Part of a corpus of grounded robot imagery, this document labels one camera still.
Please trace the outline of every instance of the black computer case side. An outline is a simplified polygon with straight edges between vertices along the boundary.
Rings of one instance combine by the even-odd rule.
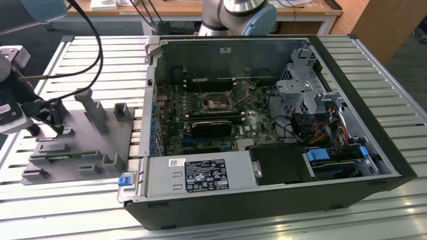
[[[346,208],[385,191],[388,186],[401,184],[401,180],[395,177],[168,201],[125,202],[124,208],[146,230],[165,230]]]

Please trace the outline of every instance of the white label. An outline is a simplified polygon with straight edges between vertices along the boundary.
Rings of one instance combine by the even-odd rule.
[[[10,105],[5,104],[2,106],[0,106],[0,114],[6,113],[8,111],[10,111]]]
[[[222,47],[218,49],[220,54],[230,54],[232,53],[232,48],[230,47]]]
[[[125,11],[118,12],[118,15],[137,15],[137,14],[138,14],[137,12],[125,12]]]
[[[185,158],[174,158],[168,160],[169,167],[184,166],[184,163],[185,163]]]

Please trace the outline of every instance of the green circuit board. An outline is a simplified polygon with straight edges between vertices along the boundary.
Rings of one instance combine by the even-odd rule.
[[[185,116],[188,113],[197,114],[206,109],[202,98],[208,99],[209,96],[216,98],[224,92],[186,92],[181,85],[166,84],[158,87],[164,155],[238,151],[238,148],[241,150],[241,146],[237,145],[238,140],[253,145],[276,143],[278,141],[277,132],[265,110],[269,88],[270,86],[254,87],[245,81],[237,83],[228,92],[232,93],[230,98],[234,105],[232,111],[242,119],[241,124],[232,125],[230,134],[225,137],[197,139],[186,131],[192,122]]]

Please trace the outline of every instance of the blue latch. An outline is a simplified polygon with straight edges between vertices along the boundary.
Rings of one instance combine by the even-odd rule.
[[[118,187],[132,186],[132,177],[130,176],[118,177],[117,185]]]
[[[361,147],[358,147],[358,149],[360,149],[360,152],[361,152],[362,157],[366,158],[366,156],[369,155],[368,150],[366,150],[366,147],[365,147],[365,146],[361,146]]]
[[[328,160],[329,158],[329,154],[328,151],[324,148],[316,148],[316,149],[310,149],[306,153],[306,158],[308,161],[318,161],[318,160]]]

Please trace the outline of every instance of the regulatory label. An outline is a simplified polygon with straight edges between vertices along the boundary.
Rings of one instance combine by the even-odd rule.
[[[169,167],[184,166],[184,163],[185,163],[185,158],[174,158],[168,160]]]
[[[229,189],[224,159],[188,161],[184,164],[188,193]]]

